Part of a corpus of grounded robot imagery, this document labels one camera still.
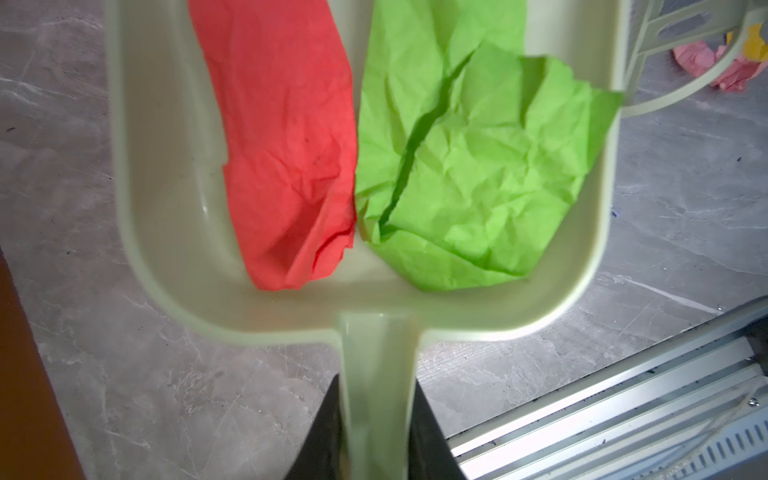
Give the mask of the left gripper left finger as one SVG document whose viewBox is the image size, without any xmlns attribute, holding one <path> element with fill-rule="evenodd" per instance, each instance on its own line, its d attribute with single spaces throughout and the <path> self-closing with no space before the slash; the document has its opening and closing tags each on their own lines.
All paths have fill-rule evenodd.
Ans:
<svg viewBox="0 0 768 480">
<path fill-rule="evenodd" d="M 340 480 L 342 416 L 339 375 L 326 392 L 307 437 L 285 480 Z"/>
</svg>

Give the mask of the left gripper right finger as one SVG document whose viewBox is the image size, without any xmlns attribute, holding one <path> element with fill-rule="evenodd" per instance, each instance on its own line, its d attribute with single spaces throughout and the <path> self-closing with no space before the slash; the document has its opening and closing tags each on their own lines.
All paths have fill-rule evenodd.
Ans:
<svg viewBox="0 0 768 480">
<path fill-rule="evenodd" d="M 409 433 L 410 480 L 465 480 L 419 383 Z"/>
</svg>

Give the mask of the green plastic dustpan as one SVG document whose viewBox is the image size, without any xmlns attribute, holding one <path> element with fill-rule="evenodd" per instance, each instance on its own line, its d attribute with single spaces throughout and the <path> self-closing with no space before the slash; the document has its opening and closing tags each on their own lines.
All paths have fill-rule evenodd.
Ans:
<svg viewBox="0 0 768 480">
<path fill-rule="evenodd" d="M 413 406 L 419 352 L 434 343 L 498 341 L 550 324 L 586 290 L 602 259 L 617 128 L 535 271 L 507 284 L 420 291 L 361 240 L 335 273 L 299 290 L 258 290 L 226 206 L 226 142 L 211 81 L 182 1 L 104 5 L 116 206 L 126 256 L 173 319 L 247 345 L 322 342 L 341 360 L 349 479 L 410 479 L 426 461 Z"/>
</svg>

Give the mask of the green paper scrap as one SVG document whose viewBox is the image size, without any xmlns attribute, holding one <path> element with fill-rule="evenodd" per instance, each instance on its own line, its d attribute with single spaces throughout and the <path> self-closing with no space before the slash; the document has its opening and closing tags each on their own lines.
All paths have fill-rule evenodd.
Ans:
<svg viewBox="0 0 768 480">
<path fill-rule="evenodd" d="M 524 54 L 523 1 L 378 1 L 358 123 L 368 246 L 416 287 L 522 279 L 576 202 L 623 101 Z"/>
</svg>

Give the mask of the red paper strip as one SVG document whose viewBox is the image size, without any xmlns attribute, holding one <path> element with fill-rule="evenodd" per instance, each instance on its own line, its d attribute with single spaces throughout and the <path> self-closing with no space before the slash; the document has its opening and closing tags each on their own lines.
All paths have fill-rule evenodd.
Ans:
<svg viewBox="0 0 768 480">
<path fill-rule="evenodd" d="M 227 204 L 252 282 L 298 289 L 354 243 L 353 76 L 324 1 L 192 1 L 228 148 Z"/>
</svg>

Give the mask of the green hand brush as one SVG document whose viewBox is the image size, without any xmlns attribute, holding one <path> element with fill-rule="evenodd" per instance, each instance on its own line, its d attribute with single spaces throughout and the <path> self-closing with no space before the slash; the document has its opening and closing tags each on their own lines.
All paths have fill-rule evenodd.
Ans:
<svg viewBox="0 0 768 480">
<path fill-rule="evenodd" d="M 747 84 L 767 71 L 766 63 L 738 60 L 737 56 L 753 24 L 765 23 L 765 1 L 688 1 L 673 7 L 670 1 L 641 1 L 634 19 L 627 63 L 626 118 L 671 106 L 693 93 L 712 87 L 742 92 Z M 634 100 L 648 59 L 669 53 L 689 77 L 685 85 L 643 102 Z"/>
</svg>

